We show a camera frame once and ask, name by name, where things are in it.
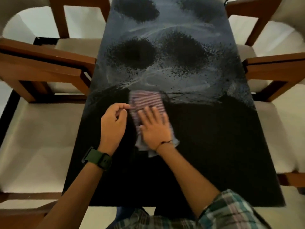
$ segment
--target plaid shirt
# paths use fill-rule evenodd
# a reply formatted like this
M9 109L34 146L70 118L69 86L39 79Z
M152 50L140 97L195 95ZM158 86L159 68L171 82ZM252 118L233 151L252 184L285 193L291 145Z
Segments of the plaid shirt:
M162 216L149 216L143 210L136 209L129 219L125 219L114 225L114 229L123 228L266 229L270 227L241 196L231 190L226 190L215 198L196 222L189 219L169 220Z

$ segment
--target black table top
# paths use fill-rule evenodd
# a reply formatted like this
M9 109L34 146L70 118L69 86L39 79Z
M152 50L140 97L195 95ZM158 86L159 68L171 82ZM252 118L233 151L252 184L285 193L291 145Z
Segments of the black table top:
M100 118L130 90L161 91L179 152L219 190L285 204L223 3L113 0L64 191L98 146ZM91 206L186 204L172 172L135 148L132 119Z

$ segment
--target forearm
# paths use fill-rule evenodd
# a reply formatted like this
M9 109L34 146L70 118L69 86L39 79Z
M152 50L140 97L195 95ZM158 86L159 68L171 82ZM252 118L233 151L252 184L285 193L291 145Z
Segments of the forearm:
M220 193L197 169L195 169L172 144L165 143L158 153L172 170L181 190L197 217Z
M88 162L36 229L79 228L103 170Z

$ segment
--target person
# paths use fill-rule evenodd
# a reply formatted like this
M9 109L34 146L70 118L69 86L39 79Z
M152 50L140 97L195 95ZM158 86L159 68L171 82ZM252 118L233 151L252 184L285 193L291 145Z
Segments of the person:
M126 129L130 105L111 105L101 118L98 151L112 156ZM263 218L237 193L220 192L171 144L169 119L156 107L138 112L143 123L143 140L172 170L193 215L185 218L149 216L143 208L118 207L116 219L108 228L270 228ZM74 182L46 215L37 229L79 228L103 170L87 162Z

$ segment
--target hand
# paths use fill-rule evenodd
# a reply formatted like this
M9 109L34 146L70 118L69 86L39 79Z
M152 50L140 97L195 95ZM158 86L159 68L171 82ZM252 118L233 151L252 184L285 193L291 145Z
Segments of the hand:
M110 105L101 118L101 142L98 151L112 156L124 135L129 104L115 103Z
M166 113L163 113L163 121L161 114L156 107L153 107L151 111L151 109L146 106L144 111L138 111L143 123L143 125L140 126L143 140L149 148L156 150L162 141L170 141L172 139L168 116Z

